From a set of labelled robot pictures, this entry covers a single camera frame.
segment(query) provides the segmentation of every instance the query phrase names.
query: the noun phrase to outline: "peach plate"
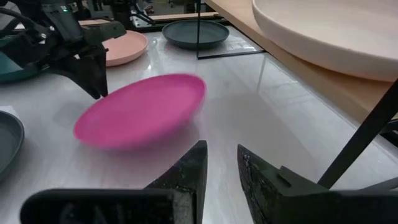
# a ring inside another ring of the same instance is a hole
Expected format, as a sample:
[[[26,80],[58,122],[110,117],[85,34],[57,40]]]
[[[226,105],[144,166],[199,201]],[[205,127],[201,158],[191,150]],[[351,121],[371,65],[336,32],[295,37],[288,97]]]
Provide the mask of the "peach plate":
[[[279,47],[321,67],[371,80],[398,78],[397,0],[253,0]]]
[[[106,53],[106,66],[122,65],[140,57],[148,46],[147,38],[134,31],[127,30],[127,33],[116,39],[103,42]]]

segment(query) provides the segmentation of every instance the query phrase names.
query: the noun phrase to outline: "white tabletop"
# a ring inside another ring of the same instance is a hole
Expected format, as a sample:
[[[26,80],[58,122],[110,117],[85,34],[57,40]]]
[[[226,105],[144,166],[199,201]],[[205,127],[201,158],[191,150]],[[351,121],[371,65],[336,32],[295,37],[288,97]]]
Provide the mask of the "white tabletop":
[[[203,223],[250,224],[236,162],[238,144],[316,182],[356,130],[358,124],[303,86],[269,54],[198,61],[194,52],[167,44],[161,33],[146,36],[146,54],[108,69],[109,91],[165,73],[197,74],[206,81],[208,93],[193,123],[154,151],[105,153],[73,138],[75,121],[95,100],[69,79],[44,75],[1,85],[0,110],[16,114],[26,131],[16,168],[0,183],[2,223],[18,223],[23,201],[43,189],[143,188],[205,139]],[[359,189],[396,177],[397,158],[395,147],[377,138],[334,189]]]

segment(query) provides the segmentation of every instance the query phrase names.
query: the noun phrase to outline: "cream plate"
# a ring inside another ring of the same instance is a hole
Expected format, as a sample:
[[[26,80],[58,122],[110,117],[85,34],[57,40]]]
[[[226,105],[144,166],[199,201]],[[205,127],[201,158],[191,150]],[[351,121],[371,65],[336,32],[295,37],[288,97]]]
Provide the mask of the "cream plate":
[[[266,37],[284,50],[337,72],[398,78],[397,0],[253,0]]]

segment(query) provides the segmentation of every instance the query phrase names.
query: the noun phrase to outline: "dark gray plate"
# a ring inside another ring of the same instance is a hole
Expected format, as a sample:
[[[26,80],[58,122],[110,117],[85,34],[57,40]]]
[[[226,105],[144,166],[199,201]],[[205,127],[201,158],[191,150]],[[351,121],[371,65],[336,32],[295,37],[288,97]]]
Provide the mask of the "dark gray plate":
[[[11,169],[24,141],[24,126],[14,115],[0,111],[0,181]]]
[[[164,37],[171,43],[184,49],[197,46],[198,21],[177,21],[162,29]],[[229,30],[216,22],[200,21],[199,49],[216,47],[229,36]]]

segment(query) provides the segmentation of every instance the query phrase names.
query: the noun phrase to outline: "cable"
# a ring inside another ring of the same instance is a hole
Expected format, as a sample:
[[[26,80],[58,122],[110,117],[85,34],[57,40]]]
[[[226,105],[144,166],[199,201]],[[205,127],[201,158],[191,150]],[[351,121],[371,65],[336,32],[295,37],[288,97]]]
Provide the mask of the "cable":
[[[3,38],[5,35],[11,33],[17,27],[19,24],[19,19],[13,18],[12,21],[10,21],[5,28],[0,30],[0,39]]]
[[[14,12],[10,9],[5,9],[3,7],[0,7],[0,14],[5,14],[19,19],[19,21],[25,26],[26,29],[33,28],[35,25],[35,22],[32,19],[29,19],[28,17],[23,16],[18,12]]]

